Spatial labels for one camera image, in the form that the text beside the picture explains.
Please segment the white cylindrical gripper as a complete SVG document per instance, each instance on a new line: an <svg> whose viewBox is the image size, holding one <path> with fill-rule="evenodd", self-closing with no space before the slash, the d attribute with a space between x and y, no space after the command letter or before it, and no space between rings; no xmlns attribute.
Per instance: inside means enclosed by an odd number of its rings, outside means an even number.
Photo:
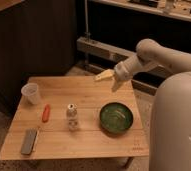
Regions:
<svg viewBox="0 0 191 171"><path fill-rule="evenodd" d="M122 81L130 80L136 73L136 70L137 64L135 62L121 61L114 67L114 71L112 69L104 70L95 76L95 80L100 81L111 78L114 76L115 72L115 77L117 80L114 80L111 90L116 92L123 85Z"/></svg>

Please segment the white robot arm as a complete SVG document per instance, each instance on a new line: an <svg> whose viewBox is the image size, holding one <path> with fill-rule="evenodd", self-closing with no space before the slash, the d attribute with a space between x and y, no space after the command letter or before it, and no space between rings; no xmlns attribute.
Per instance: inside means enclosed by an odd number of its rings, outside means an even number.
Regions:
<svg viewBox="0 0 191 171"><path fill-rule="evenodd" d="M157 65L162 65L174 74L191 72L191 54L162 46L153 39L142 39L131 57L120 61L113 69L97 74L94 80L99 82L112 79L112 91L116 92L135 74L153 69Z"/></svg>

